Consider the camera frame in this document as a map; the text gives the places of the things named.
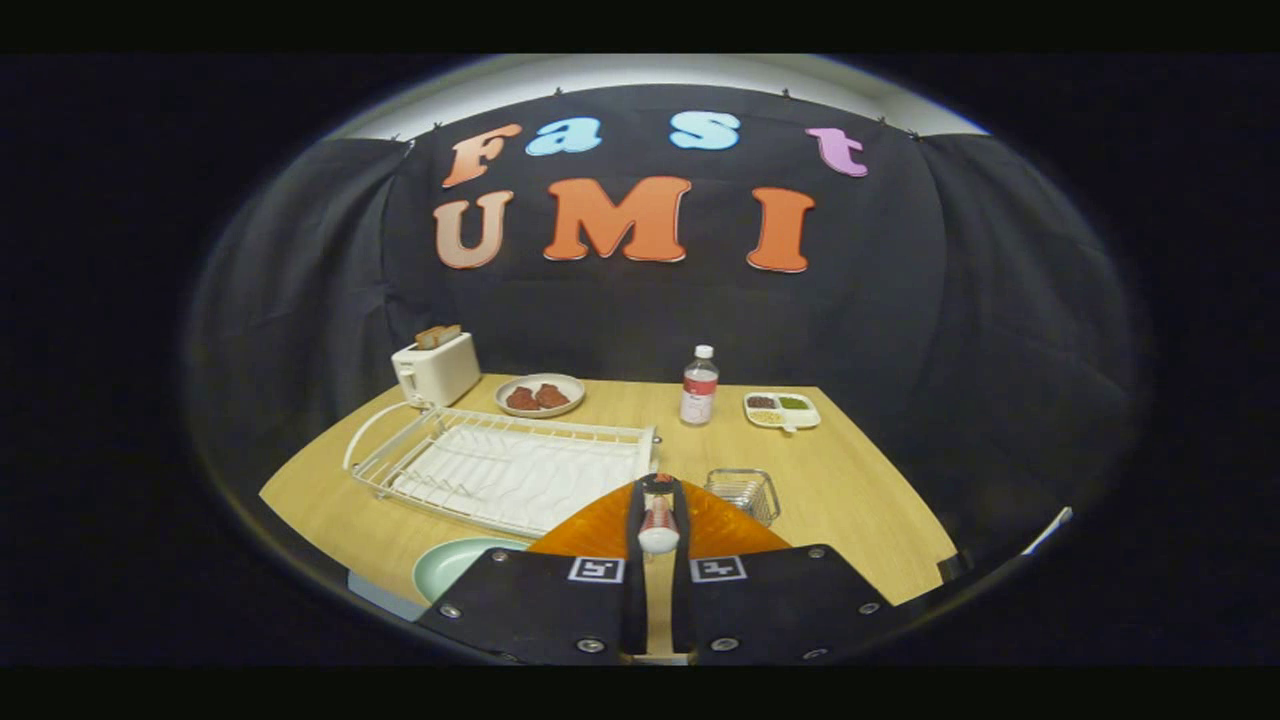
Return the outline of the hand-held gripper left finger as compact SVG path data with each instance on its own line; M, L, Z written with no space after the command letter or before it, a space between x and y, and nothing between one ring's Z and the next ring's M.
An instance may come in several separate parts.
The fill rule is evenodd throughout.
M639 480L529 550L486 547L415 625L476 662L626 665L646 651Z

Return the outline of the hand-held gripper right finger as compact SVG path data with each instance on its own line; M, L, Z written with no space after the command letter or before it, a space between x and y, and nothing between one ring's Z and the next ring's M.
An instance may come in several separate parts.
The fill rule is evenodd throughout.
M675 505L671 630L691 664L842 662L892 634L893 605L835 547L790 544L691 483Z

